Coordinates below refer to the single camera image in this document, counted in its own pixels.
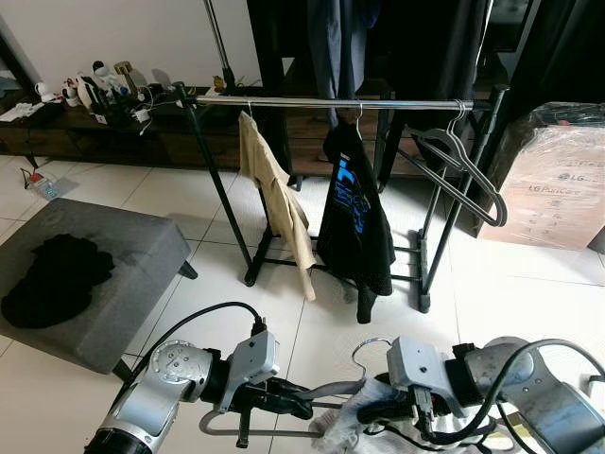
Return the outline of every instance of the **power cord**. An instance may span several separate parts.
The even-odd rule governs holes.
[[[514,439],[515,442],[517,442],[517,444],[527,453],[527,454],[537,454],[536,451],[534,451],[533,449],[531,449],[526,442],[523,441],[523,438],[521,438],[521,435],[519,435],[517,433],[517,431],[515,430],[514,426],[510,423],[510,419],[507,416],[506,412],[504,411],[504,407],[502,407],[502,404],[500,402],[497,402],[496,407],[498,408],[498,412],[500,413],[500,417],[502,417],[502,421],[504,421],[504,425],[507,427],[507,429],[510,432],[510,436]]]
[[[252,325],[252,335],[258,334],[267,329],[267,325],[265,324],[261,316],[258,314],[258,312],[256,312],[256,309],[254,309],[254,307],[247,305],[246,303],[240,303],[238,301],[220,303],[218,305],[208,306],[204,309],[194,312],[193,314],[185,317],[180,322],[172,326],[165,333],[163,333],[162,336],[151,346],[151,348],[147,350],[141,361],[139,361],[139,363],[136,365],[136,367],[130,374],[130,378],[125,381],[122,385],[122,388],[120,388],[120,391],[115,397],[115,400],[113,400],[112,406],[115,405],[115,403],[122,397],[122,395],[124,395],[124,393],[130,388],[130,386],[132,386],[132,383],[134,383],[136,377],[141,374],[143,370],[147,367],[147,365],[149,364],[149,360],[151,359],[151,355],[153,354],[155,349],[158,348],[166,339],[172,336],[172,334],[174,334],[176,330],[178,330],[184,324],[187,324],[192,320],[196,319],[197,317],[201,317],[202,315],[206,315],[210,312],[214,312],[215,310],[223,309],[225,307],[243,307],[244,309],[248,310],[249,313],[252,314],[252,316],[254,317],[254,324]]]
[[[453,443],[461,442],[465,438],[472,436],[473,433],[481,425],[481,422],[485,419],[485,417],[490,412],[490,408],[495,403],[498,395],[500,394],[500,391],[502,390],[502,387],[504,386],[504,381],[506,380],[507,376],[510,373],[510,370],[517,363],[519,358],[522,355],[524,355],[525,353],[528,353],[528,352],[535,350],[537,348],[540,348],[540,347],[545,347],[547,345],[561,345],[564,347],[571,348],[572,350],[575,350],[576,352],[578,352],[582,356],[584,356],[586,359],[588,359],[590,361],[590,363],[596,368],[598,373],[601,376],[605,377],[605,369],[603,369],[603,366],[601,366],[601,364],[599,364],[599,362],[596,360],[595,357],[593,357],[590,353],[588,353],[586,350],[581,348],[579,345],[575,345],[573,342],[570,342],[569,340],[560,340],[560,339],[537,340],[535,342],[524,345],[523,347],[519,348],[517,351],[515,351],[510,356],[509,360],[507,360],[507,362],[504,364],[504,367],[500,371],[500,374],[498,374],[498,377],[496,378],[495,382],[493,383],[492,387],[490,388],[490,392],[488,393],[485,400],[483,401],[483,404],[479,408],[479,411],[477,412],[477,414],[475,415],[473,420],[465,428],[462,428],[461,430],[459,430],[457,432],[452,432],[452,433],[440,433],[440,434],[436,434],[436,433],[432,433],[432,432],[423,433],[423,436],[426,439],[426,441],[432,443],[433,445],[451,445]]]

